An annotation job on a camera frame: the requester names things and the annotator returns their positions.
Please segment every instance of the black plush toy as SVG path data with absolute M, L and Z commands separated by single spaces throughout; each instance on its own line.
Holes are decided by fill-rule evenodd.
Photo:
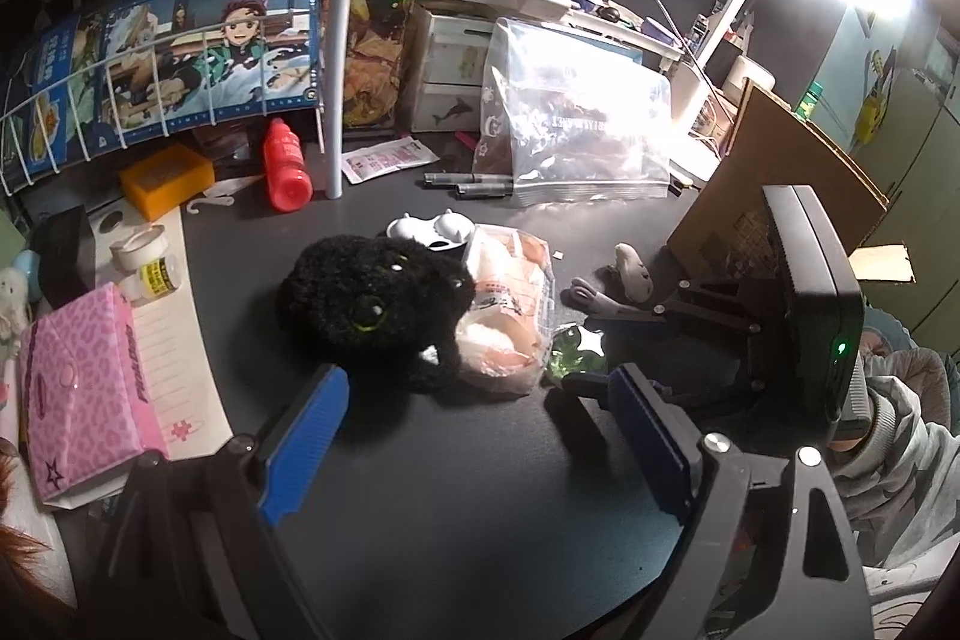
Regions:
M 456 378 L 457 321 L 473 301 L 458 262 L 413 239 L 321 239 L 277 293 L 277 319 L 296 344 L 364 380 L 434 390 Z

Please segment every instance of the metal screw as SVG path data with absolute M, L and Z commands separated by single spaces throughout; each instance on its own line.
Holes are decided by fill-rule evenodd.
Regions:
M 808 467 L 817 466 L 820 461 L 820 451 L 816 448 L 811 448 L 809 445 L 805 445 L 803 448 L 797 452 L 797 456 L 800 457 L 800 461 L 803 461 Z
M 227 450 L 230 453 L 250 453 L 253 450 L 253 437 L 249 434 L 237 434 L 230 442 L 227 442 Z
M 730 450 L 730 441 L 723 434 L 711 432 L 707 437 L 704 437 L 704 446 L 713 453 L 727 453 Z

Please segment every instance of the plush toy eye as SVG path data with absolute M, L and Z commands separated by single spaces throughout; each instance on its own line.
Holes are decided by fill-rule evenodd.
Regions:
M 353 305 L 353 328 L 368 333 L 377 330 L 387 311 L 376 296 L 361 296 Z

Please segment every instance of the white paper with drawing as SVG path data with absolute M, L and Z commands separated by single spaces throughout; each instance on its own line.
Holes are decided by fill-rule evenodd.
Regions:
M 115 218 L 110 216 L 116 212 L 123 214 L 123 220 L 102 233 L 101 228 L 112 224 Z M 97 284 L 116 281 L 123 275 L 112 266 L 110 246 L 146 221 L 123 199 L 93 215 L 90 223 L 97 242 Z M 232 431 L 200 335 L 181 211 L 171 210 L 154 223 L 163 225 L 170 244 L 168 253 L 181 261 L 184 282 L 179 290 L 134 309 L 140 357 L 170 458 L 206 456 L 219 450 Z

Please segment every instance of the white contact lens case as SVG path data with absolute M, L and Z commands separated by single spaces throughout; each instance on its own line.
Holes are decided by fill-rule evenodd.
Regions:
M 467 244 L 475 228 L 467 215 L 453 210 L 447 210 L 432 220 L 411 218 L 410 213 L 404 213 L 403 218 L 397 218 L 387 226 L 387 236 L 390 239 L 414 239 L 431 250 L 449 250 Z

